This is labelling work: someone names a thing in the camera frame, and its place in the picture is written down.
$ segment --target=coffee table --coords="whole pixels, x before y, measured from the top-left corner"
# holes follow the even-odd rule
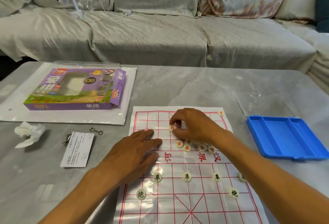
[[[0,83],[0,102],[6,85],[18,87],[39,66],[28,62]],[[0,223],[37,223],[95,167],[122,137],[128,135],[133,106],[223,107],[234,134],[258,152],[234,91],[280,93],[296,116],[303,118],[329,149],[329,96],[307,76],[297,71],[243,70],[199,67],[137,66],[135,87],[124,126],[93,124],[48,124],[39,142],[14,149],[21,138],[14,134],[18,122],[0,122]],[[96,134],[86,168],[63,169],[66,147],[60,143],[72,131]],[[329,196],[329,160],[272,160],[281,168]],[[114,191],[91,223],[112,223],[118,190]],[[270,224],[278,223],[264,207]]]

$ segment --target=person's right arm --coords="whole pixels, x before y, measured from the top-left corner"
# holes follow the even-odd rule
[[[181,121],[186,130],[180,129]],[[329,223],[329,198],[265,159],[222,129],[203,112],[185,108],[170,120],[175,136],[209,143],[220,150],[246,178],[281,224]]]

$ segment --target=person's left arm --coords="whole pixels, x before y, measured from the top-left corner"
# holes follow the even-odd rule
[[[158,159],[145,154],[162,143],[146,140],[153,130],[140,130],[116,143],[99,165],[90,169],[75,189],[38,224],[84,224],[101,201],[120,185],[144,174]]]

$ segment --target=blue storage box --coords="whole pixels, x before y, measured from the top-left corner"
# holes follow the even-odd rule
[[[329,152],[303,119],[249,116],[247,124],[264,157],[329,159]]]

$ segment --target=crumpled tissue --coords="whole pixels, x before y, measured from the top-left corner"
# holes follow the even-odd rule
[[[44,133],[46,127],[42,124],[30,125],[27,122],[22,122],[20,126],[17,126],[14,132],[20,137],[30,136],[25,142],[19,143],[15,148],[24,148],[37,142],[41,135]]]

